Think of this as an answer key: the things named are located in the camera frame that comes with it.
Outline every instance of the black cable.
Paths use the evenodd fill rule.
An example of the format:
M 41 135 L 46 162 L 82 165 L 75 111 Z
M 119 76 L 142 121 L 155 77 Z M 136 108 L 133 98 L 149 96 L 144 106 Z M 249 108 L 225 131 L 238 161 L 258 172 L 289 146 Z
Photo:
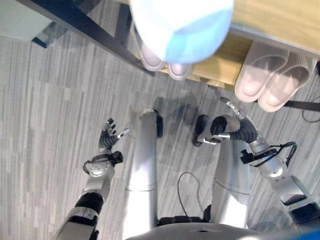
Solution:
M 202 206 L 201 206 L 200 198 L 199 198 L 200 181 L 198 180 L 198 178 L 197 178 L 193 173 L 188 172 L 188 171 L 185 171 L 185 172 L 181 173 L 181 175 L 179 176 L 178 182 L 177 182 L 177 184 L 176 184 L 176 186 L 177 186 L 177 192 L 178 192 L 178 198 L 179 198 L 179 202 L 180 202 L 180 205 L 181 205 L 181 207 L 182 207 L 182 210 L 183 210 L 184 214 L 189 218 L 190 222 L 192 222 L 191 218 L 188 216 L 188 214 L 187 214 L 187 212 L 186 212 L 186 209 L 185 209 L 185 207 L 184 207 L 184 205 L 183 205 L 183 203 L 182 203 L 182 201 L 181 201 L 181 197 L 180 197 L 179 183 L 180 183 L 181 177 L 182 177 L 184 174 L 190 174 L 190 175 L 193 176 L 194 179 L 197 181 L 198 187 L 197 187 L 197 190 L 196 190 L 196 198 L 197 198 L 197 201 L 198 201 L 198 203 L 199 203 L 200 209 L 201 209 L 201 211 L 203 212 L 204 209 L 203 209 Z
M 256 168 L 260 167 L 263 164 L 265 164 L 266 162 L 270 161 L 273 157 L 277 156 L 283 149 L 288 148 L 288 147 L 291 147 L 291 150 L 290 150 L 290 153 L 289 153 L 288 157 L 286 158 L 285 164 L 286 164 L 287 167 L 289 167 L 291 159 L 295 155 L 295 153 L 297 151 L 297 148 L 298 148 L 298 145 L 294 141 L 289 141 L 289 142 L 287 142 L 285 144 L 280 144 L 280 145 L 271 145 L 270 148 L 279 148 L 279 150 L 275 154 L 273 154 L 272 156 L 268 157 L 266 160 L 260 162 L 259 164 L 250 165 L 250 166 L 256 167 Z
M 312 99 L 312 100 L 311 100 L 311 103 L 313 103 L 313 102 L 314 102 L 315 100 L 317 100 L 317 99 L 320 99 L 320 96 L 317 96 L 316 98 Z M 303 111 L 302 111 L 302 118 L 303 118 L 303 120 L 305 120 L 307 123 L 314 124 L 314 123 L 320 122 L 320 118 L 317 119 L 317 120 L 309 120 L 309 119 L 306 119 L 306 117 L 305 117 L 305 112 L 306 112 L 306 110 L 303 110 Z

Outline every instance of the white slipper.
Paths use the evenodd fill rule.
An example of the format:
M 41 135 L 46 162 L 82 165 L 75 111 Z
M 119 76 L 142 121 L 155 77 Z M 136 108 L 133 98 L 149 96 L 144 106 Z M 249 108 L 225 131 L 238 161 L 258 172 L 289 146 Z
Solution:
M 272 76 L 259 97 L 259 106 L 266 112 L 279 110 L 307 83 L 316 64 L 316 59 L 290 52 L 287 64 Z
M 140 38 L 140 36 L 137 32 L 137 29 L 133 23 L 131 24 L 130 32 L 131 32 L 133 40 L 138 48 L 143 66 L 146 69 L 148 69 L 149 71 L 153 71 L 153 72 L 161 70 L 166 65 L 166 63 L 164 61 L 162 61 L 160 58 L 158 58 L 146 46 L 146 44 Z
M 168 73 L 171 78 L 181 81 L 185 80 L 192 71 L 192 64 L 175 64 L 168 63 Z
M 151 52 L 151 50 L 145 45 L 144 42 L 142 42 L 140 45 L 139 53 L 142 64 L 149 71 L 159 71 L 166 65 L 164 61 L 162 61 L 160 58 L 154 55 L 153 52 Z
M 236 97 L 253 102 L 260 97 L 274 72 L 286 65 L 288 50 L 253 42 L 235 82 Z

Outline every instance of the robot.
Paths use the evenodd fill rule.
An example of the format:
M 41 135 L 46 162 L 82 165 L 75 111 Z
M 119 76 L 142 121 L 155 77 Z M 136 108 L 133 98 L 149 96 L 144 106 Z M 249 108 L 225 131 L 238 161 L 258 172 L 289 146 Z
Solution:
M 126 209 L 123 239 L 130 240 L 215 240 L 215 239 L 312 239 L 319 236 L 320 207 L 303 184 L 288 171 L 290 157 L 285 162 L 278 154 L 294 143 L 270 146 L 250 118 L 233 101 L 221 98 L 233 116 L 218 116 L 209 121 L 199 116 L 192 142 L 220 144 L 220 153 L 212 187 L 212 204 L 203 219 L 186 216 L 180 223 L 167 224 L 157 216 L 157 138 L 162 135 L 162 118 L 153 109 L 140 115 L 136 146 L 126 187 Z M 89 175 L 82 195 L 70 210 L 53 240 L 96 240 L 100 211 L 106 201 L 115 172 L 123 161 L 121 152 L 112 147 L 129 129 L 116 134 L 110 118 L 99 138 L 99 152 L 83 165 Z M 280 233 L 261 233 L 247 229 L 250 199 L 249 167 L 259 169 L 291 216 L 296 229 Z

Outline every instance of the floor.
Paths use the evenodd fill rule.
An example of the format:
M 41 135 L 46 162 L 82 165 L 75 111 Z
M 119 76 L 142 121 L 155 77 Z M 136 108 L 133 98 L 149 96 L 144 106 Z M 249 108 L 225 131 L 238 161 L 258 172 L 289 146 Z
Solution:
M 102 1 L 89 14 L 114 33 L 119 5 Z M 175 81 L 164 73 L 150 77 L 61 27 L 51 29 L 52 43 L 0 38 L 0 239 L 50 239 L 85 186 L 82 164 L 98 150 L 103 123 L 113 117 L 118 131 L 131 132 L 116 146 L 124 161 L 115 168 L 111 193 L 100 215 L 100 240 L 121 239 L 125 185 L 135 147 L 137 120 L 144 108 L 156 108 L 164 120 L 157 142 L 158 216 L 182 215 L 177 180 L 184 171 L 201 183 L 202 206 L 211 203 L 218 146 L 194 147 L 191 136 L 199 114 L 212 118 L 230 113 L 220 96 L 236 101 L 227 90 L 191 80 Z M 319 95 L 314 73 L 294 96 L 310 101 Z M 267 113 L 256 103 L 239 103 L 270 144 L 296 141 L 290 171 L 320 202 L 320 124 L 308 123 L 302 111 L 283 107 Z M 306 112 L 316 119 L 317 112 Z M 256 169 L 248 226 L 257 231 L 288 228 L 292 222 Z M 197 182 L 186 175 L 181 197 L 190 216 L 202 216 Z

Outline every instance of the wooden shelf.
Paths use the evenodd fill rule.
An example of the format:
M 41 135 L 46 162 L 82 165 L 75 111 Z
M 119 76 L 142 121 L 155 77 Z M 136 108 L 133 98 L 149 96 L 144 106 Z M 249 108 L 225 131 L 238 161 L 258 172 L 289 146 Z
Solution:
M 320 1 L 235 0 L 222 46 L 188 78 L 232 90 L 253 40 L 320 58 Z
M 232 90 L 251 44 L 251 40 L 229 34 L 213 56 L 193 65 L 188 78 Z
M 235 0 L 230 30 L 242 31 L 242 37 L 320 57 L 320 1 Z

